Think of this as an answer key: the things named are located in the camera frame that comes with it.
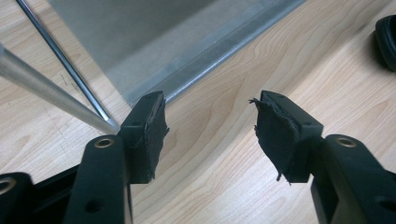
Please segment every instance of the wooden floor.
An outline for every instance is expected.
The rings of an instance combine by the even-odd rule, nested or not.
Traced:
[[[130,108],[44,0],[27,1],[109,113]],[[135,223],[317,223],[310,184],[289,185],[253,131],[261,90],[287,95],[325,126],[360,139],[396,172],[396,74],[378,57],[375,22],[391,0],[308,0],[166,109],[171,131],[149,185],[132,186]],[[12,0],[0,3],[0,41],[88,105]],[[81,159],[94,128],[0,78],[0,173],[40,181]]]

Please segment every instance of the metal rod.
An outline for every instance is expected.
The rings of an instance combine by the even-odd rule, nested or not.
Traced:
[[[116,133],[118,131],[73,96],[38,73],[29,64],[9,52],[2,44],[0,44],[0,76],[104,133]]]
[[[44,40],[47,42],[49,47],[52,49],[52,51],[55,53],[56,57],[58,57],[59,61],[64,65],[64,68],[67,70],[67,72],[70,74],[70,76],[75,80],[79,88],[82,90],[84,95],[87,97],[88,101],[90,101],[91,105],[95,109],[95,111],[108,123],[113,125],[115,128],[119,129],[120,126],[117,124],[117,122],[111,118],[107,112],[104,110],[104,108],[100,105],[99,101],[96,99],[96,97],[93,95],[91,90],[88,88],[87,84],[84,82],[84,80],[81,78],[81,76],[78,74],[77,69],[73,66],[73,64],[70,63],[70,61],[67,59],[67,57],[64,55],[62,50],[58,47],[58,45],[55,43],[55,41],[52,39],[50,34],[47,32],[46,28],[44,25],[40,22],[40,20],[37,18],[35,13],[29,8],[29,6],[24,2],[24,0],[17,0],[17,3],[20,5],[21,9],[24,11],[26,16],[29,18],[29,20],[32,22],[32,24],[35,26],[37,31],[43,36]]]

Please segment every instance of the silver metal pole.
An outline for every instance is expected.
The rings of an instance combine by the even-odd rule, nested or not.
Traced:
[[[88,88],[88,85],[84,82],[82,77],[79,75],[77,69],[69,62],[67,57],[64,55],[62,50],[58,47],[58,45],[55,43],[55,41],[52,39],[50,34],[47,32],[46,28],[41,24],[40,20],[37,18],[35,13],[29,8],[29,6],[24,2],[24,0],[17,0],[17,3],[20,5],[21,9],[24,11],[26,16],[29,18],[29,20],[32,22],[32,24],[35,26],[37,31],[43,36],[44,40],[47,42],[49,47],[52,49],[52,51],[55,53],[56,57],[58,57],[59,61],[64,65],[64,68],[67,70],[67,72],[70,74],[70,77],[72,77],[79,88],[82,90],[84,95],[87,97],[88,101],[90,101],[93,109],[108,123],[113,125],[116,129],[119,129],[120,126],[117,124],[117,122],[111,118],[105,109],[101,106],[99,101],[96,99],[96,97],[93,95],[91,90]]]
[[[118,130],[0,44],[0,76],[104,133]]]

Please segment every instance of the metal tube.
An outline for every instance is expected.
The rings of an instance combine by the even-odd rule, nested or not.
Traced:
[[[104,133],[118,130],[0,44],[0,76]]]
[[[40,20],[36,17],[35,13],[29,8],[29,6],[24,2],[24,0],[17,0],[17,3],[20,5],[21,9],[24,11],[26,16],[29,18],[29,20],[32,22],[32,24],[35,26],[37,31],[43,36],[44,40],[47,42],[49,47],[52,49],[52,51],[55,53],[56,57],[58,57],[59,61],[64,65],[64,68],[67,70],[67,72],[70,74],[70,76],[75,80],[79,88],[82,90],[84,95],[87,97],[88,101],[90,101],[92,107],[95,109],[95,111],[108,123],[113,125],[116,129],[119,129],[120,126],[117,124],[117,122],[112,119],[107,112],[104,110],[104,108],[100,105],[99,101],[96,99],[96,97],[93,95],[91,90],[88,88],[87,84],[84,82],[84,80],[81,78],[81,76],[78,74],[77,69],[70,63],[70,61],[67,59],[67,57],[64,55],[62,50],[58,47],[58,45],[55,43],[55,41],[52,39],[50,34],[47,32],[45,27],[41,24]]]

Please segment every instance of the light wood surface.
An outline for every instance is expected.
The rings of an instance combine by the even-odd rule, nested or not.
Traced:
[[[28,1],[121,123],[130,111],[44,0]],[[88,105],[33,25],[0,3],[0,41]],[[310,184],[276,182],[248,100],[287,95],[325,126],[360,139],[396,172],[396,74],[378,58],[375,22],[391,0],[308,0],[168,104],[171,131],[148,185],[132,186],[135,223],[317,223]],[[40,181],[79,163],[101,133],[0,78],[0,172]]]

